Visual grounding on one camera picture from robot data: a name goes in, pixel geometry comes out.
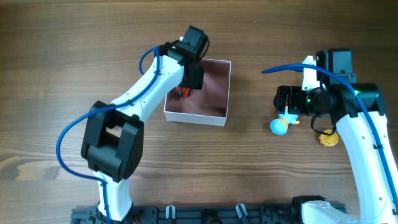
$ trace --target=wooden table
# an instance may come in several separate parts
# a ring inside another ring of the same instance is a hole
[[[283,137],[269,131],[277,86],[301,85],[302,74],[260,71],[350,47],[358,81],[382,90],[397,150],[397,6],[343,0],[0,5],[0,223],[69,223],[72,208],[99,200],[95,182],[59,166],[58,135],[96,100],[124,93],[140,77],[141,55],[177,39],[188,25],[209,35],[206,58],[232,61],[228,120],[224,128],[167,122],[161,103],[146,123],[144,155],[131,177],[135,205],[259,204],[319,194],[358,217],[342,142],[321,146],[305,117]],[[90,174],[80,157],[84,128],[70,131],[62,154],[72,169]]]

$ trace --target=yellow toy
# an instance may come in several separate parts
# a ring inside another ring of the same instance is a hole
[[[325,132],[330,134],[331,130],[329,129],[329,130],[326,130]],[[321,144],[324,145],[325,147],[332,147],[338,143],[338,135],[337,135],[337,133],[335,133],[331,136],[321,134],[319,136],[319,140],[321,140]]]

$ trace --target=cable clip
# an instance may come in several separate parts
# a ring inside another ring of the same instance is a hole
[[[384,149],[383,145],[373,145],[373,149]]]

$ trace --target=white box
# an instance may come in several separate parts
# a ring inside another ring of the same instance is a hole
[[[192,90],[187,98],[172,91],[164,103],[167,121],[224,126],[228,115],[231,62],[202,59],[205,69],[201,90]]]

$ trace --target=black joint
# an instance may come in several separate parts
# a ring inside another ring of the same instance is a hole
[[[91,110],[109,106],[97,101]],[[122,127],[120,137],[106,128]],[[138,116],[126,116],[120,111],[96,114],[87,120],[81,156],[93,171],[112,177],[115,182],[128,179],[142,157],[144,123]]]
[[[182,40],[166,42],[160,46],[160,56],[167,55],[184,66],[180,87],[201,90],[205,70],[200,65],[200,60],[206,54],[209,44],[209,38],[202,30],[190,26]]]

